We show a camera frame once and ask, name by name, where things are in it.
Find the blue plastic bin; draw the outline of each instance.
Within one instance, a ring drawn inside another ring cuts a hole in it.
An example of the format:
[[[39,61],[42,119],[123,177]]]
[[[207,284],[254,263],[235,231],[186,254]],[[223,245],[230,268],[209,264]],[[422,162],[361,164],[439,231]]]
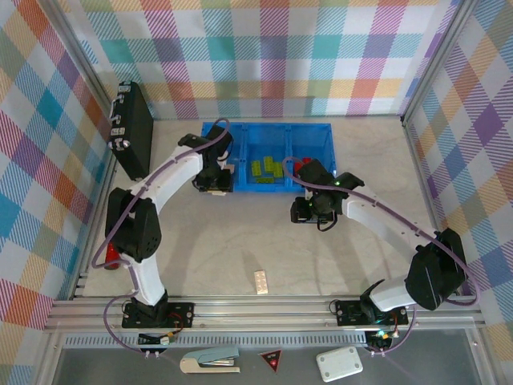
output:
[[[201,135],[205,136],[213,122],[203,123]],[[251,163],[259,160],[262,176],[264,156],[272,156],[273,161],[280,162],[286,156],[299,159],[312,158],[319,161],[334,175],[337,162],[333,149],[331,124],[291,124],[291,123],[231,123],[230,133],[233,146],[228,164],[235,165],[234,191],[254,192],[300,192],[303,188],[289,178],[274,178],[274,183],[257,183],[252,176]],[[293,162],[289,162],[289,171],[293,170]]]

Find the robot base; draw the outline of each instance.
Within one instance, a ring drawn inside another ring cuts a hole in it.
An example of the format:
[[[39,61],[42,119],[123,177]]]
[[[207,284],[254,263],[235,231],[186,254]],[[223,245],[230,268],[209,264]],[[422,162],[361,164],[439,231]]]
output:
[[[168,302],[168,293],[154,306],[131,298],[123,308],[123,329],[187,329],[192,327],[194,303]]]
[[[396,319],[398,325],[408,325],[408,315],[404,307],[397,307],[387,313],[382,313],[379,319],[373,321],[362,312],[362,303],[360,301],[336,301],[335,314],[337,315],[338,326],[394,326]]]

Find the plaid wallpaper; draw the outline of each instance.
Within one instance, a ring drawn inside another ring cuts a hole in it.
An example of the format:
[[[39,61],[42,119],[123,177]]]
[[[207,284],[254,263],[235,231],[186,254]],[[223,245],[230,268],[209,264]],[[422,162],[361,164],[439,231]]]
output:
[[[60,0],[157,119],[396,114],[459,0]]]
[[[482,0],[413,118],[442,227],[463,236],[513,383],[513,0]]]
[[[35,0],[0,4],[0,384],[26,384],[66,293],[108,122]]]

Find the black briefcase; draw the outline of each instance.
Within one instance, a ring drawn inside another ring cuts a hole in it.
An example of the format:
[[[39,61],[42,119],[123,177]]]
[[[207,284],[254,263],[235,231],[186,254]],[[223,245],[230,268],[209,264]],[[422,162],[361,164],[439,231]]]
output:
[[[139,84],[122,82],[111,106],[109,148],[132,180],[150,173],[153,118]]]

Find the stapler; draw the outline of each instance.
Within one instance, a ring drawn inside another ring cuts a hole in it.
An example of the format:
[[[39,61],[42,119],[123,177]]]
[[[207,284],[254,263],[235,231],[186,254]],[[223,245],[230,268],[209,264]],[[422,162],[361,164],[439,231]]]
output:
[[[192,351],[181,359],[180,369],[186,374],[240,373],[240,368],[233,366],[236,357],[239,357],[239,350],[236,347],[214,347]]]

